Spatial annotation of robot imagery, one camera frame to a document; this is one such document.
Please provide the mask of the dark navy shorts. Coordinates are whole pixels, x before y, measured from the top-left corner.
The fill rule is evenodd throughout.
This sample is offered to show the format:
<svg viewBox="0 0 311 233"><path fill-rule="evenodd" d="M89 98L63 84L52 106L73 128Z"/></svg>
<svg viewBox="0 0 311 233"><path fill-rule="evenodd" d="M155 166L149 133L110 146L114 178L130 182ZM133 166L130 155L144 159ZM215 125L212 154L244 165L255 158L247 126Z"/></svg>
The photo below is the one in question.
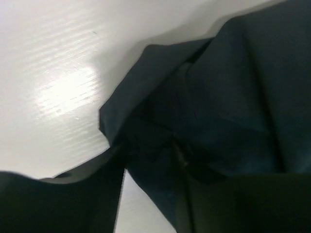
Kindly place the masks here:
<svg viewBox="0 0 311 233"><path fill-rule="evenodd" d="M147 46L99 115L174 228L174 141L226 177L311 175L310 1L234 17L212 38Z"/></svg>

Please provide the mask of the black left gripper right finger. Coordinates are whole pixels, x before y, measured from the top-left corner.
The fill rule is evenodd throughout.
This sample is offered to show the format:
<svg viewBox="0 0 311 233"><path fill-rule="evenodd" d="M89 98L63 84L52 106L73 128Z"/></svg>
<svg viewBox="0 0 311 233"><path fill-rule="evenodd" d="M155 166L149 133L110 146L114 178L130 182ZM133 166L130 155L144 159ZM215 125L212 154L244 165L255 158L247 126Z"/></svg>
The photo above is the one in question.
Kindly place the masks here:
<svg viewBox="0 0 311 233"><path fill-rule="evenodd" d="M177 232L310 232L309 174L226 177L190 161L190 156L184 144L173 142Z"/></svg>

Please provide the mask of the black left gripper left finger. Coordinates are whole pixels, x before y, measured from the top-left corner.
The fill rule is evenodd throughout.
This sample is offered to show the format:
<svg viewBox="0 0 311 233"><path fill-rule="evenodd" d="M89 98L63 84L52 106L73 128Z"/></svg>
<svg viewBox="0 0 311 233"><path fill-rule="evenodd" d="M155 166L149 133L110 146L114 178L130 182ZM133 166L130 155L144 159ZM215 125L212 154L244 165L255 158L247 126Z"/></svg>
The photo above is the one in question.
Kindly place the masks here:
<svg viewBox="0 0 311 233"><path fill-rule="evenodd" d="M1 232L113 232L125 167L123 151L123 145L111 147L55 178L1 172Z"/></svg>

